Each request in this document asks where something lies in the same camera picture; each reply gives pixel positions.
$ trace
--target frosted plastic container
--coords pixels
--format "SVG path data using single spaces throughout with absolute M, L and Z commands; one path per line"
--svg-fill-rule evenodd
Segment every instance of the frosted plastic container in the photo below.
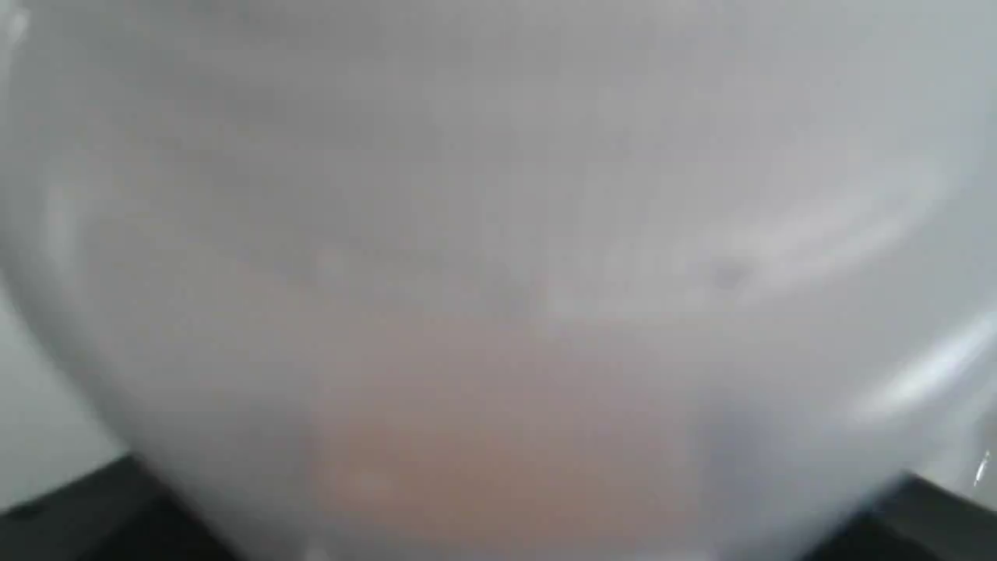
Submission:
M 789 555 L 992 401 L 990 0 L 4 6 L 11 291 L 254 558 Z

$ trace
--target black surface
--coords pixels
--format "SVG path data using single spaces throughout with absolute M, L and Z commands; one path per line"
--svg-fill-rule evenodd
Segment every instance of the black surface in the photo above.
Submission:
M 122 460 L 0 516 L 0 561 L 236 561 Z M 997 561 L 997 516 L 911 479 L 803 561 Z

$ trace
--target white wall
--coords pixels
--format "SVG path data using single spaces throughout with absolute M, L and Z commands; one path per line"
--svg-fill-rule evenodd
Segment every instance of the white wall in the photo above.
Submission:
M 41 354 L 0 288 L 0 510 L 120 453 Z

